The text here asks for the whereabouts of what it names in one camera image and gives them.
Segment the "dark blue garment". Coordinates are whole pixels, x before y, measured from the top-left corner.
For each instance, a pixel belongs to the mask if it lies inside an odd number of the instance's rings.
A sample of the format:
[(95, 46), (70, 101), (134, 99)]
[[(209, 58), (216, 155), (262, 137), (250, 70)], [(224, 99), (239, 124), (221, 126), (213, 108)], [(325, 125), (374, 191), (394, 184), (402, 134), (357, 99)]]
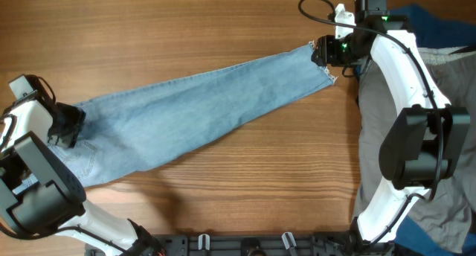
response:
[(390, 13), (409, 18), (419, 48), (460, 48), (454, 54), (475, 51), (475, 24), (441, 19), (418, 4), (394, 8)]

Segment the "light blue denim jeans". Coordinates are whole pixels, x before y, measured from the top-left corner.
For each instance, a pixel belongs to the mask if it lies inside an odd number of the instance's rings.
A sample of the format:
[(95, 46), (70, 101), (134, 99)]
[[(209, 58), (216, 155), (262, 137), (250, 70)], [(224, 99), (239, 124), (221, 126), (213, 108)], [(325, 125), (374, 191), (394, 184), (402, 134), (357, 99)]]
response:
[(76, 145), (51, 151), (85, 187), (160, 167), (331, 86), (335, 78), (311, 56), (305, 45), (83, 101), (86, 120)]

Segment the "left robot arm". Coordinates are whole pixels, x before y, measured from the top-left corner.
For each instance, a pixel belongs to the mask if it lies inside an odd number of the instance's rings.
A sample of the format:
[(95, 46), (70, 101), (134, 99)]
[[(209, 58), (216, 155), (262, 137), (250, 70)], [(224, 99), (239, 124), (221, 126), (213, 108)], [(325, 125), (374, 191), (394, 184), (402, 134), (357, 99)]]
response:
[(71, 237), (103, 255), (165, 255), (144, 227), (89, 202), (79, 179), (49, 149), (72, 148), (83, 110), (59, 103), (34, 74), (9, 82), (15, 101), (1, 115), (1, 232), (17, 240)]

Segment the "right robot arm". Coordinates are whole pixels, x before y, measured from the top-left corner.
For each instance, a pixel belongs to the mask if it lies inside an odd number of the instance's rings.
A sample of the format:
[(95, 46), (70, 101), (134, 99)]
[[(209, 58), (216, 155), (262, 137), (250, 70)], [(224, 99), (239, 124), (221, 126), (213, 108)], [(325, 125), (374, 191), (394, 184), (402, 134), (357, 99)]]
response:
[(385, 255), (396, 230), (418, 199), (434, 198), (438, 183), (452, 176), (470, 116), (437, 88), (417, 49), (408, 17), (393, 15), (386, 0), (354, 0), (355, 10), (332, 7), (312, 54), (319, 66), (342, 69), (375, 63), (396, 108), (396, 120), (379, 149), (382, 180), (370, 204), (338, 238), (348, 255)]

